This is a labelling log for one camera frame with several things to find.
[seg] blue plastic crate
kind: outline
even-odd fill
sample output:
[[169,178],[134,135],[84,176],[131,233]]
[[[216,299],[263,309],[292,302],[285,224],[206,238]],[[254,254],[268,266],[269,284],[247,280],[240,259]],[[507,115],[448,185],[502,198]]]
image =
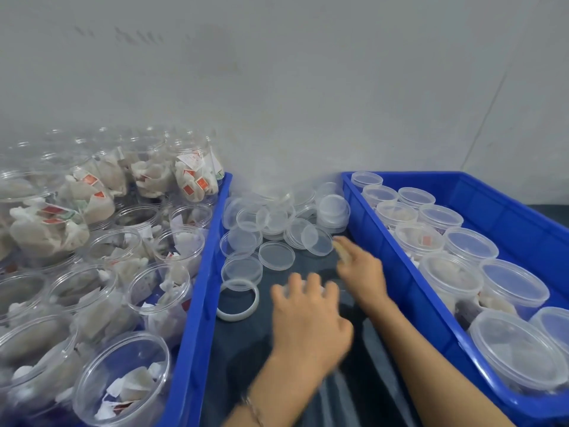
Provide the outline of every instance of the blue plastic crate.
[[[521,265],[548,286],[546,306],[569,308],[569,230],[464,172],[376,172],[394,188],[418,187],[437,204],[459,212],[463,227],[496,243],[499,258]],[[342,174],[352,207],[348,229],[362,248],[383,262],[388,293],[402,313],[459,371],[519,426],[569,419],[569,391],[539,397],[507,388],[450,311],[399,247],[374,210]]]

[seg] sealed container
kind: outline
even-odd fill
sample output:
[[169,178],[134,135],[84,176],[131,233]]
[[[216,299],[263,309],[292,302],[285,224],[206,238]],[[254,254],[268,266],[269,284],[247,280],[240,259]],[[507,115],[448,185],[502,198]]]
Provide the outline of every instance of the sealed container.
[[28,262],[42,267],[60,263],[87,242],[89,229],[81,213],[57,193],[64,183],[61,172],[0,173],[4,250],[17,245]]
[[401,202],[380,202],[375,208],[375,214],[392,233],[398,224],[416,222],[419,215],[415,208]]
[[569,310],[544,307],[530,319],[530,323],[553,340],[569,363]]
[[44,302],[67,314],[82,335],[94,344],[134,330],[137,316],[124,305],[117,274],[102,264],[85,265],[61,275]]
[[425,223],[400,223],[395,227],[393,237],[415,266],[423,256],[442,251],[445,245],[443,236]]
[[216,172],[207,138],[197,131],[186,131],[171,135],[168,147],[182,197],[190,202],[201,202],[206,196],[217,198]]
[[44,316],[0,337],[0,423],[60,427],[79,422],[75,380],[92,356],[70,316]]
[[153,427],[164,412],[173,361],[164,340],[133,332],[110,342],[85,367],[73,410],[99,427]]
[[148,255],[140,234],[130,228],[111,229],[92,234],[88,245],[82,250],[86,262],[101,262],[114,270],[123,288],[144,270],[153,256]]
[[192,290],[188,271],[165,262],[138,274],[128,288],[126,301],[142,318],[144,329],[173,348],[184,333],[187,308],[182,303],[191,298]]
[[470,262],[480,263],[498,256],[498,247],[489,238],[466,228],[445,231],[445,250]]
[[460,228],[464,222],[463,216],[442,205],[425,204],[419,207],[417,222],[424,222],[444,234],[447,229]]
[[516,392],[554,391],[569,379],[559,348],[517,316],[485,310],[470,325],[468,334],[494,371]]
[[534,274],[519,265],[501,259],[480,263],[484,288],[480,294],[482,307],[516,314],[528,321],[549,299],[549,289]]
[[370,186],[371,184],[383,184],[383,178],[373,172],[360,171],[352,174],[352,183],[358,187],[358,190],[361,192],[364,187]]
[[399,199],[399,193],[388,186],[381,184],[370,184],[365,186],[361,195],[367,201],[370,207],[375,209],[377,204],[381,202],[395,203]]
[[205,237],[194,228],[166,230],[152,244],[156,262],[172,264],[195,277],[202,262]]
[[484,284],[475,265],[445,251],[423,256],[419,271],[452,314],[459,301],[473,300]]

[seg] round plastic container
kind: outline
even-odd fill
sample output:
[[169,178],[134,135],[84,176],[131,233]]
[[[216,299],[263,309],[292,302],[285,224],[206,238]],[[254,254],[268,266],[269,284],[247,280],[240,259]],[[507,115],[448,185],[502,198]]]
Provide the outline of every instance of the round plastic container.
[[472,300],[484,284],[475,265],[445,251],[423,256],[419,271],[452,314],[457,301]]
[[93,344],[134,330],[137,317],[123,302],[117,274],[102,264],[84,265],[57,278],[44,302],[73,315],[82,335]]
[[127,289],[128,306],[142,318],[146,331],[162,337],[169,348],[180,344],[192,298],[188,271],[177,264],[153,265],[138,274]]
[[435,204],[425,204],[419,207],[418,222],[424,222],[444,234],[447,229],[460,228],[464,222],[463,216],[450,208]]
[[[90,426],[154,426],[166,406],[171,370],[163,339],[148,332],[120,336],[85,367],[73,392],[73,410]],[[126,375],[136,378],[134,383],[129,387],[125,380],[116,398],[108,395],[106,390]],[[103,400],[113,402],[106,404],[107,410],[101,409]],[[123,401],[133,402],[117,415],[113,407]]]
[[[251,256],[231,256],[225,260],[223,268],[221,268],[221,280],[242,279],[249,280],[254,285],[258,285],[263,279],[263,265],[260,263],[259,256],[252,254]],[[249,290],[250,287],[231,286],[230,289],[235,291]]]
[[370,186],[371,184],[383,184],[383,178],[373,172],[360,171],[352,174],[352,183],[358,187],[358,190],[361,192],[364,187]]
[[557,344],[569,364],[569,310],[544,307],[530,319],[530,323]]
[[52,315],[0,337],[0,423],[76,425],[71,410],[75,380],[92,355],[72,318]]
[[393,236],[416,266],[423,256],[442,251],[445,245],[443,236],[425,223],[400,223]]
[[130,228],[94,234],[82,256],[86,262],[101,262],[114,270],[124,288],[146,268],[150,259],[142,237]]
[[399,201],[413,208],[418,209],[421,205],[435,203],[435,197],[432,194],[415,187],[402,187],[398,190],[398,193]]
[[196,229],[166,230],[153,242],[156,262],[181,266],[195,277],[202,263],[204,235]]
[[399,193],[394,189],[388,186],[381,186],[380,184],[365,186],[361,195],[373,209],[381,202],[395,203],[399,199]]
[[416,222],[419,215],[415,208],[401,202],[380,202],[375,208],[375,214],[390,231],[399,223]]
[[259,248],[259,261],[274,271],[288,270],[293,266],[296,255],[285,243],[272,241],[264,243]]
[[569,379],[559,348],[521,318],[484,310],[468,333],[494,371],[514,391],[553,391]]
[[498,247],[490,239],[466,228],[445,231],[445,250],[470,262],[481,262],[498,256]]
[[484,276],[482,307],[517,312],[527,321],[549,299],[545,283],[521,266],[501,259],[486,259],[479,267]]

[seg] clear plastic lid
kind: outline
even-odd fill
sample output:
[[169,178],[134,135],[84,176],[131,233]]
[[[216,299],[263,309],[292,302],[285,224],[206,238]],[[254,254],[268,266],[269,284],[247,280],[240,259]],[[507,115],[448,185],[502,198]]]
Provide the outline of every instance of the clear plastic lid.
[[284,271],[293,266],[296,255],[285,243],[271,241],[259,248],[260,263],[274,271]]
[[419,207],[419,222],[430,224],[438,229],[440,233],[445,233],[449,228],[458,228],[464,222],[463,216],[450,208],[435,204],[425,204]]
[[404,251],[420,256],[441,251],[445,244],[443,236],[425,223],[400,223],[393,236]]
[[484,310],[468,333],[496,373],[514,389],[550,391],[569,379],[569,369],[559,348],[517,316]]
[[352,183],[360,188],[369,186],[370,184],[382,184],[383,178],[373,172],[354,172],[352,174]]
[[435,197],[432,194],[415,187],[402,187],[398,192],[399,200],[413,208],[419,208],[423,204],[435,203]]
[[418,212],[410,205],[401,202],[380,202],[375,208],[375,214],[389,228],[395,228],[399,223],[416,222]]
[[419,263],[419,271],[433,288],[455,299],[474,298],[484,284],[475,265],[444,251],[425,255]]
[[530,319],[530,323],[551,338],[569,361],[569,310],[544,307]]
[[498,247],[484,235],[466,228],[451,228],[445,232],[445,249],[471,262],[498,256]]
[[399,199],[399,193],[394,189],[380,184],[365,186],[361,194],[372,208],[377,207],[377,204],[381,202],[394,203]]
[[485,289],[490,289],[514,305],[540,307],[549,299],[549,289],[534,274],[501,259],[480,263]]

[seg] finger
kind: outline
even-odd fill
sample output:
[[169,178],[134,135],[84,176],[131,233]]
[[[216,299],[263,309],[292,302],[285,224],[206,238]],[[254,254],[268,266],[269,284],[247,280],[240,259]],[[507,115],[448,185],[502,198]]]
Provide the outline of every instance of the finger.
[[292,273],[288,278],[288,297],[302,295],[302,277],[298,273]]
[[306,294],[310,297],[322,296],[322,279],[317,273],[310,273],[306,279]]
[[340,304],[340,288],[337,284],[332,281],[326,283],[326,291],[324,291],[324,298],[326,302],[338,311],[338,305]]

